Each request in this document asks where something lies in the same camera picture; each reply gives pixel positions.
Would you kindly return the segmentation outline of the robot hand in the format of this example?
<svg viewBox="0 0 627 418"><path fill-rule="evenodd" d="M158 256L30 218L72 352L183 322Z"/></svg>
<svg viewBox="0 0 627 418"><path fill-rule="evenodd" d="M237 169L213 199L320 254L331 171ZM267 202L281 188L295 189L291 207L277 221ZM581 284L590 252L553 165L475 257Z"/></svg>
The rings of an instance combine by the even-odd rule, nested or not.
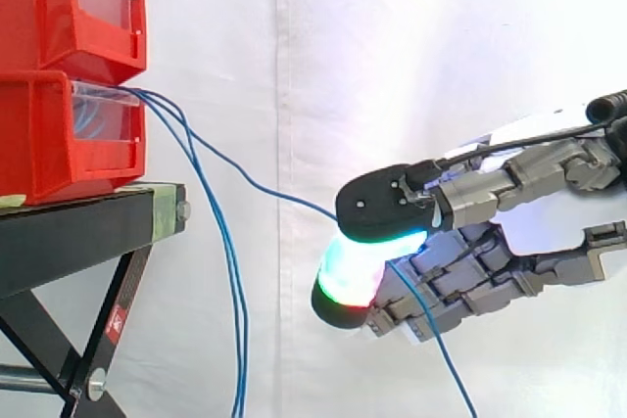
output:
<svg viewBox="0 0 627 418"><path fill-rule="evenodd" d="M345 184L317 317L421 341L626 265L626 96L517 120L440 159Z"/></svg>

